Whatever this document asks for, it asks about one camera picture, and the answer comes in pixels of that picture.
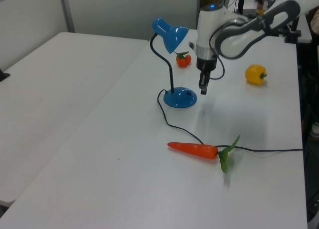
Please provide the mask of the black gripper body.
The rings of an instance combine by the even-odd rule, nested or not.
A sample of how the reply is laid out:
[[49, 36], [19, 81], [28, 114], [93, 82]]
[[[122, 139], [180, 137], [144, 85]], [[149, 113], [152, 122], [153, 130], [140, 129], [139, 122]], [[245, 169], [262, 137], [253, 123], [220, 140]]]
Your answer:
[[217, 58], [213, 57], [212, 59], [202, 59], [197, 57], [196, 67], [202, 72], [211, 72], [216, 69]]

